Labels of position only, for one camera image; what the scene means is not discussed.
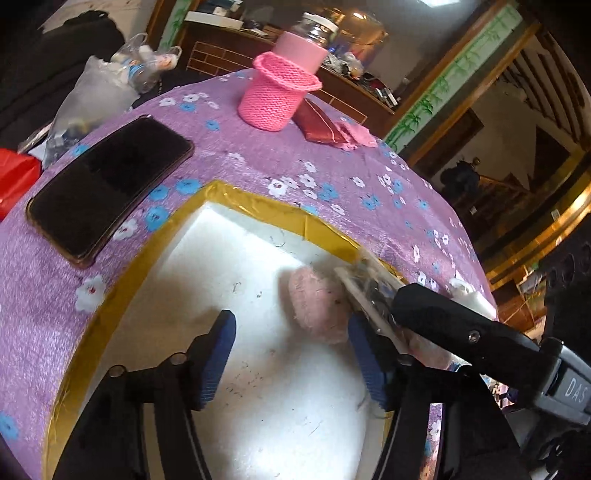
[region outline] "plastic bag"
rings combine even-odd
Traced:
[[[137,92],[121,80],[124,70],[119,64],[96,57],[88,59],[47,135],[44,170],[100,124],[126,112],[139,98]]]
[[[154,52],[146,45],[147,38],[146,33],[138,33],[111,57],[112,63],[124,67],[122,81],[138,93],[149,92],[160,79],[161,72],[177,66],[182,53],[181,47]]]

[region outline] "black smartphone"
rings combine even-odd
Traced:
[[[151,116],[140,116],[51,179],[29,201],[27,218],[64,257],[87,268],[123,220],[193,148]]]

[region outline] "wooden cabinet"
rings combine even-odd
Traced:
[[[224,75],[252,68],[252,59],[272,50],[272,41],[240,30],[185,22],[180,68],[209,75]],[[368,92],[337,73],[321,67],[316,74],[322,90],[312,92],[345,115],[358,121],[376,137],[384,137],[392,126],[394,112]]]

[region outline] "white flower print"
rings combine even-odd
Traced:
[[[441,435],[441,420],[437,420],[436,422],[431,425],[429,429],[429,435],[433,440],[437,440]]]
[[[310,197],[313,200],[318,200],[318,195],[316,195],[312,190],[302,190],[302,192],[304,192],[304,195],[307,197]]]
[[[183,97],[183,102],[193,103],[199,100],[199,98],[199,95],[197,95],[196,93],[189,93],[188,95],[185,95]]]
[[[244,163],[244,157],[239,153],[229,153],[228,155],[226,155],[226,158],[228,160],[233,160],[234,163],[236,163],[237,165]]]
[[[297,184],[297,182],[292,179],[291,177],[281,177],[281,181],[283,183],[286,183],[288,187],[294,189],[294,190],[298,190],[300,188],[300,186]]]
[[[106,289],[101,275],[85,279],[76,289],[76,311],[94,313],[103,303]]]
[[[304,187],[308,187],[309,189],[316,187],[316,182],[307,173],[305,175],[300,175],[300,182],[304,184]]]
[[[312,162],[305,161],[304,166],[306,167],[306,170],[309,171],[310,173],[316,173],[316,167],[314,166],[314,164]]]
[[[420,270],[418,271],[417,283],[420,283],[423,287],[427,283],[427,276]]]
[[[138,229],[138,221],[135,218],[123,222],[119,228],[113,233],[113,240],[124,240],[132,236]]]
[[[330,206],[330,208],[332,208],[339,215],[344,215],[345,214],[345,211],[339,205],[332,204]]]
[[[269,188],[269,195],[277,198],[285,195],[287,192],[287,185],[283,183],[281,180],[273,179],[271,183],[268,185]]]
[[[176,105],[177,101],[174,98],[166,97],[160,100],[158,103],[160,106],[171,106]]]

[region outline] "red wallet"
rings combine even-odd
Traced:
[[[307,98],[300,104],[292,117],[308,142],[324,144],[346,143],[345,138],[322,109]]]

